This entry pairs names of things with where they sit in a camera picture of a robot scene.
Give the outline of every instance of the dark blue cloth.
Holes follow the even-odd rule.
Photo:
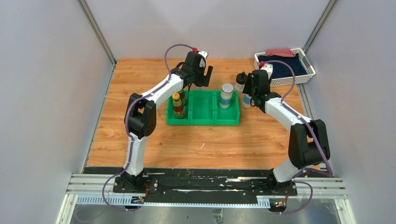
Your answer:
[[[306,75],[307,72],[305,71],[304,67],[301,65],[300,60],[298,58],[298,53],[294,57],[281,57],[281,56],[264,56],[260,55],[257,57],[259,59],[259,62],[267,62],[270,60],[278,60],[285,62],[288,64],[294,71],[294,74],[296,76],[302,76]],[[286,78],[286,77],[292,77],[293,75],[291,74],[290,70],[283,64],[281,63],[270,63],[272,64],[272,75],[271,78]]]

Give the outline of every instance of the black lid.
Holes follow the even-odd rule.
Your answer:
[[[236,82],[238,84],[244,85],[247,80],[248,80],[248,76],[245,74],[245,72],[239,73],[236,76]]]

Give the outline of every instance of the brown bottle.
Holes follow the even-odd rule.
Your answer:
[[[180,90],[179,92],[177,92],[180,95],[180,99],[182,100],[183,106],[185,105],[185,92],[184,90]]]
[[[174,93],[172,95],[172,99],[173,99],[173,112],[175,113],[175,117],[177,119],[183,119],[184,107],[182,101],[180,100],[180,94]]]

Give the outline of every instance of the plastic basket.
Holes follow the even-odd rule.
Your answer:
[[[296,84],[298,83],[306,83],[308,80],[316,74],[315,70],[313,69],[312,64],[308,60],[307,56],[300,48],[291,49],[294,53],[299,54],[299,59],[301,65],[304,67],[305,71],[307,72],[306,75],[296,76]],[[259,69],[259,59],[258,56],[265,55],[265,52],[255,54],[255,67]],[[271,86],[280,86],[280,85],[291,85],[293,84],[293,77],[286,77],[286,78],[276,78],[272,79]]]
[[[227,109],[219,106],[220,90],[185,91],[185,117],[177,119],[173,112],[172,97],[166,107],[166,123],[168,125],[238,125],[240,109],[238,93],[233,92],[231,104]]]

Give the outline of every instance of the folded cloth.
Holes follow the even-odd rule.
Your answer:
[[[294,71],[294,74],[296,76],[302,76],[306,75],[307,72],[305,71],[304,67],[301,65],[300,60],[298,58],[298,53],[294,57],[281,57],[281,56],[264,56],[260,55],[257,58],[259,59],[259,62],[267,62],[270,60],[278,60],[285,62],[288,64]],[[290,70],[283,64],[281,63],[270,63],[272,65],[272,75],[271,78],[286,78],[286,77],[292,77],[293,75],[291,74]]]
[[[278,48],[278,49],[268,49],[265,52],[265,56],[282,56],[282,57],[294,57],[296,53],[291,51],[290,48]]]

